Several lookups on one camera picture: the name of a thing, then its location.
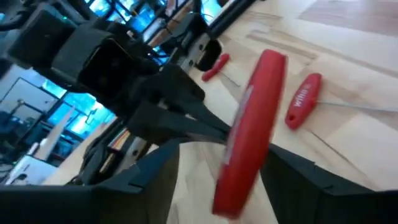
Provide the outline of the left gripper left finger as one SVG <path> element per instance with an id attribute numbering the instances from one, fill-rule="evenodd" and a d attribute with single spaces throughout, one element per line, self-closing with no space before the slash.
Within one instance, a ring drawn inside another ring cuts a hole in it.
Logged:
<path id="1" fill-rule="evenodd" d="M 166 224 L 179 141 L 100 184 L 0 186 L 0 224 Z"/>

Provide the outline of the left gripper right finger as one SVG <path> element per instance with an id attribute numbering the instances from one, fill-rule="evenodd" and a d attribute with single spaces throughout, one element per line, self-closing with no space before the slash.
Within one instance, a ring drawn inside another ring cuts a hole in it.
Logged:
<path id="1" fill-rule="evenodd" d="M 373 191 L 274 144 L 261 179 L 279 224 L 398 224 L 398 190 Z"/>

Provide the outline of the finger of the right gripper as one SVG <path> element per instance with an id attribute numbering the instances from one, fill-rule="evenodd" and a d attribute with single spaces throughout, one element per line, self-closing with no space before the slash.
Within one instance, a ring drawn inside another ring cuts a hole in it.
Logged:
<path id="1" fill-rule="evenodd" d="M 227 136 L 230 126 L 213 114 L 201 101 L 166 102 L 161 109 L 160 127 L 187 136 Z"/>
<path id="2" fill-rule="evenodd" d="M 161 145 L 168 140 L 226 143 L 226 134 L 207 124 L 160 108 L 139 108 L 127 122 L 131 134 Z"/>

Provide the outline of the white box device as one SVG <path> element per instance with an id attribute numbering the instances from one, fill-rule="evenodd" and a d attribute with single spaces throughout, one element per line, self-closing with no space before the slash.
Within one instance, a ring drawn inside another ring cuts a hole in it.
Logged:
<path id="1" fill-rule="evenodd" d="M 7 175 L 5 185 L 40 185 L 57 167 L 31 155 L 23 156 Z"/>

